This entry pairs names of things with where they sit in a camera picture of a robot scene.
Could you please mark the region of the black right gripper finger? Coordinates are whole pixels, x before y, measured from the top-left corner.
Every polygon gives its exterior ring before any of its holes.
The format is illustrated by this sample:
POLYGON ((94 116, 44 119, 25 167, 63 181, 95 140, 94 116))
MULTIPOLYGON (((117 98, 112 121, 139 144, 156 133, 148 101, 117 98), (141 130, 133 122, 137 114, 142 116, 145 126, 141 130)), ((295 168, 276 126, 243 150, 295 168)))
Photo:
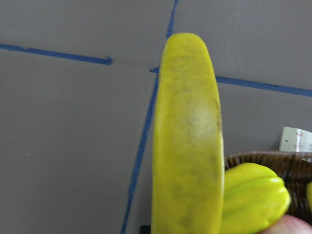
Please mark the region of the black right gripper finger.
POLYGON ((151 226, 150 225, 140 226, 139 234, 151 234, 151 226))

